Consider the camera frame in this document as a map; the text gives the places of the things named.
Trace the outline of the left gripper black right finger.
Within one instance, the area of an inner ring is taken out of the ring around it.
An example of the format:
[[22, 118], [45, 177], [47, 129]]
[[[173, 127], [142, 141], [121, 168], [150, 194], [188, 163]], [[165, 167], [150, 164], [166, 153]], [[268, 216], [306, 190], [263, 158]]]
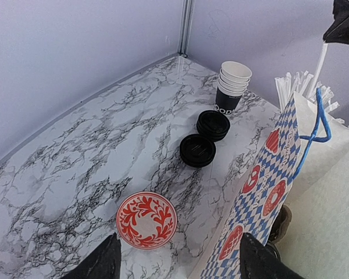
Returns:
[[303, 279], [247, 232], [243, 234], [240, 242], [240, 272], [241, 278]]

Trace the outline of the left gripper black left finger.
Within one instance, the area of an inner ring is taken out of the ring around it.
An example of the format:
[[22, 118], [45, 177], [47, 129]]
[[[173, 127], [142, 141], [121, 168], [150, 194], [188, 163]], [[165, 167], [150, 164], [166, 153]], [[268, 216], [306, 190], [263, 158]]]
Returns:
[[121, 247], [117, 233], [109, 235], [62, 279], [119, 279], [122, 261]]

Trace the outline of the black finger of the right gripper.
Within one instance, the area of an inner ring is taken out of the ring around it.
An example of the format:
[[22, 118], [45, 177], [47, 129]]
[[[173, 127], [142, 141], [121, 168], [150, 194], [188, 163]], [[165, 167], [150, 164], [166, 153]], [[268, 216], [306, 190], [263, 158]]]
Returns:
[[325, 43], [349, 45], [349, 0], [334, 0], [334, 22], [323, 35]]

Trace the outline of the brown cardboard cup carrier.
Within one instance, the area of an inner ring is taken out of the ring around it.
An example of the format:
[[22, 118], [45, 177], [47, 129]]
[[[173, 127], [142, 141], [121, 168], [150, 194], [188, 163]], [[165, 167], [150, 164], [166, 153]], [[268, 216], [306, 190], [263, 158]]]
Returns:
[[277, 218], [275, 219], [269, 234], [269, 241], [272, 243], [279, 242], [286, 234], [288, 226], [292, 219], [291, 210], [287, 205], [283, 205]]

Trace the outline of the single white straw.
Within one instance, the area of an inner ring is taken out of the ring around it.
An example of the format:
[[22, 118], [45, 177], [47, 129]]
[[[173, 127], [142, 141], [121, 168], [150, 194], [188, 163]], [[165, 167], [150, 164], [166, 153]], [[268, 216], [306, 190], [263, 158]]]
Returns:
[[328, 43], [324, 42], [323, 45], [322, 45], [322, 50], [321, 50], [320, 55], [319, 55], [318, 63], [316, 65], [314, 76], [313, 76], [313, 78], [311, 80], [311, 85], [310, 85], [310, 88], [309, 88], [309, 91], [308, 91], [308, 94], [307, 94], [307, 97], [309, 99], [312, 98], [313, 95], [315, 94], [315, 86], [317, 84], [320, 72], [322, 70], [322, 67], [323, 67], [323, 64], [324, 64], [324, 61], [325, 61], [327, 49], [328, 49]]

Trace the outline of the blue checkered paper bag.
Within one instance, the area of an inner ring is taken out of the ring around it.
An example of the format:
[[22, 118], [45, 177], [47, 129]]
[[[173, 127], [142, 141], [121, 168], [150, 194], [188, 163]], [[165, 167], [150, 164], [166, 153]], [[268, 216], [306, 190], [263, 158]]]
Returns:
[[252, 166], [237, 184], [191, 278], [239, 278], [240, 241], [266, 244], [280, 209], [292, 212], [277, 247], [305, 278], [349, 278], [349, 128], [291, 97]]

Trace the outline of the stack of black lids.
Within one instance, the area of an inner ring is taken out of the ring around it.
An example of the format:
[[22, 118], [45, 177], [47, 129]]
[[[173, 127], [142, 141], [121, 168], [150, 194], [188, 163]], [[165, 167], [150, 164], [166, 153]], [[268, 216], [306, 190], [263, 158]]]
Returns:
[[198, 116], [196, 128], [199, 134], [213, 142], [224, 139], [230, 129], [229, 119], [215, 110], [205, 110]]

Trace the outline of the black plastic cup lid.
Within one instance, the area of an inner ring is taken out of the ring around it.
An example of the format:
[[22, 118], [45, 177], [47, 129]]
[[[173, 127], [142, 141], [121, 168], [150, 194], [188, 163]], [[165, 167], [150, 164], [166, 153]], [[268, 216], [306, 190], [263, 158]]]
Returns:
[[270, 241], [268, 241], [265, 245], [266, 250], [273, 255], [278, 261], [281, 261], [281, 257], [280, 257], [280, 253], [277, 249], [277, 247], [271, 243]]

